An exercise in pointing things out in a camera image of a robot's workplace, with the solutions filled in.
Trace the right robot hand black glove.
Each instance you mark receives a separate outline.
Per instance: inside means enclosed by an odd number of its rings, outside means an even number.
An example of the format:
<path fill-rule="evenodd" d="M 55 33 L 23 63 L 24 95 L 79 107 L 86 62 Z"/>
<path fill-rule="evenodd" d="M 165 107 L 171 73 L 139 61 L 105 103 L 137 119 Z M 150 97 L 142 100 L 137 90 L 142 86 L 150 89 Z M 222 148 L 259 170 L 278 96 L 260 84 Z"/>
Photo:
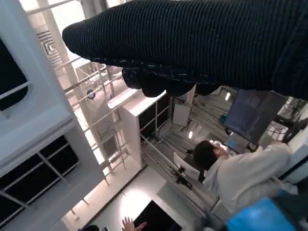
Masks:
<path fill-rule="evenodd" d="M 121 67 L 148 97 L 228 86 L 308 98 L 305 0 L 133 0 L 67 26 L 62 39 Z"/>

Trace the left robot hand blue tape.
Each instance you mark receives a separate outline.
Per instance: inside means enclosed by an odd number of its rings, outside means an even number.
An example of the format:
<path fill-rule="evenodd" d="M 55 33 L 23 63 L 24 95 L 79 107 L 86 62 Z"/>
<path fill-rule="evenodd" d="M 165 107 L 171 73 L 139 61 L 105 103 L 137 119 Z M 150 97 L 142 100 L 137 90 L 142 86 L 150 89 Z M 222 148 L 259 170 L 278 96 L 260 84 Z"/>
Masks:
<path fill-rule="evenodd" d="M 308 193 L 284 190 L 240 210 L 225 223 L 226 231 L 306 231 Z"/>

